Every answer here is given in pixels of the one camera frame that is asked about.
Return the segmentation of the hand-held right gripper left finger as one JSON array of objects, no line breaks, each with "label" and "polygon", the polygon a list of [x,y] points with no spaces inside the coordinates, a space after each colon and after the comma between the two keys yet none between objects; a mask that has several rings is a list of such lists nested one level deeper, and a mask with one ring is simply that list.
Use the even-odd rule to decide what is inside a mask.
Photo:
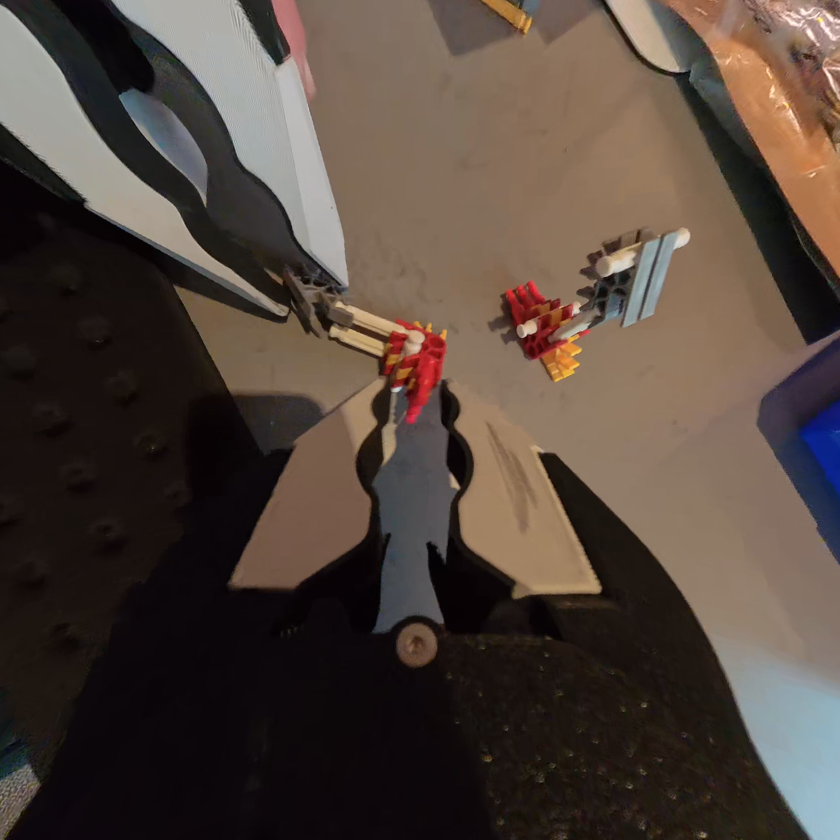
[{"label": "hand-held right gripper left finger", "polygon": [[228,581],[292,592],[362,545],[375,523],[373,483],[391,414],[374,380],[298,437]]}]

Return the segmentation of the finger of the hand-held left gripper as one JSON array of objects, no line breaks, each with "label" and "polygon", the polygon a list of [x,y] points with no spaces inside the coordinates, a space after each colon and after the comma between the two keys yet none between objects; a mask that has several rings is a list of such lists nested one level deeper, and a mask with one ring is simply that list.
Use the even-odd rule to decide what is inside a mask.
[{"label": "finger of the hand-held left gripper", "polygon": [[85,208],[271,316],[288,290],[216,226],[200,192],[130,117],[88,42],[52,3],[3,3],[2,126]]},{"label": "finger of the hand-held left gripper", "polygon": [[272,2],[112,4],[200,84],[224,122],[238,162],[285,212],[295,244],[346,288],[338,208],[301,73]]}]

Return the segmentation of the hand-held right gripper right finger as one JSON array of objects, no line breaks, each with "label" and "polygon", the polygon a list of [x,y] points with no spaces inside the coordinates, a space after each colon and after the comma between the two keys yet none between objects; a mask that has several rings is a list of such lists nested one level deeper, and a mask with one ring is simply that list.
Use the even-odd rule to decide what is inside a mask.
[{"label": "hand-held right gripper right finger", "polygon": [[543,449],[499,407],[453,380],[450,433],[465,456],[455,535],[514,599],[600,595],[598,579],[543,465]]}]

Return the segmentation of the small red yellow toy assembly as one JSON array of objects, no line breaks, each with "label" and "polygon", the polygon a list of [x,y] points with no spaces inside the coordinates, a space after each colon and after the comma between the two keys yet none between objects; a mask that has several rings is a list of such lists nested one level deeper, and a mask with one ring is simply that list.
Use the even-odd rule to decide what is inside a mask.
[{"label": "small red yellow toy assembly", "polygon": [[443,379],[447,332],[418,321],[390,321],[339,301],[329,305],[327,318],[331,340],[377,360],[391,394],[405,399],[402,420],[415,424]]}]

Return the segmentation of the black dimpled plastic panel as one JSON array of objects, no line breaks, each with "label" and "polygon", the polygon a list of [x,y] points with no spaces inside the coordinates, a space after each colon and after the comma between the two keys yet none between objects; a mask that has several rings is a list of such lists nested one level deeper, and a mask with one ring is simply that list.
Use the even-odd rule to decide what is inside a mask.
[{"label": "black dimpled plastic panel", "polygon": [[259,447],[153,262],[46,213],[2,227],[2,649],[107,613]]}]

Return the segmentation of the grey-topped red yellow toy assembly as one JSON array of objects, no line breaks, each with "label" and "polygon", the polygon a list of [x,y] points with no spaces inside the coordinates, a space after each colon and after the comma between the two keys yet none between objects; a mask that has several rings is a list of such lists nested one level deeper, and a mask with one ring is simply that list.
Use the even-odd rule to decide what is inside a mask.
[{"label": "grey-topped red yellow toy assembly", "polygon": [[642,227],[606,240],[587,256],[586,280],[575,301],[544,296],[533,282],[506,290],[502,307],[530,361],[538,361],[552,382],[579,368],[579,340],[608,322],[629,328],[653,316],[675,252],[690,242],[678,227],[663,234]]}]

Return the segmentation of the yellow toy rod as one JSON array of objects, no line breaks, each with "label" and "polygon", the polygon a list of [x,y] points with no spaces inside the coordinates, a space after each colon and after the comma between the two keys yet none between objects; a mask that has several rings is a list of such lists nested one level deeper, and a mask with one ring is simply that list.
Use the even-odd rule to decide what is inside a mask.
[{"label": "yellow toy rod", "polygon": [[481,1],[494,14],[505,20],[512,28],[526,35],[532,26],[535,2],[530,1]]}]

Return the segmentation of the blue plastic bin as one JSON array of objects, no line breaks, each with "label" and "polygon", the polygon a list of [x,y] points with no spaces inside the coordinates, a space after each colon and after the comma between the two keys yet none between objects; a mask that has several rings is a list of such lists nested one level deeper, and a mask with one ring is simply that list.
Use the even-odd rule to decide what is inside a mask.
[{"label": "blue plastic bin", "polygon": [[839,401],[824,408],[802,426],[800,437],[839,497]]}]

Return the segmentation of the orange toy parts bag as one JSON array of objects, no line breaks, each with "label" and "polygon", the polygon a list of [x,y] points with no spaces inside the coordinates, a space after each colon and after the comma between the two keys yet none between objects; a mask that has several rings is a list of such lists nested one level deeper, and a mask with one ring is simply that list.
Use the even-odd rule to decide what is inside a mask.
[{"label": "orange toy parts bag", "polygon": [[666,2],[702,40],[800,228],[839,272],[839,3]]}]

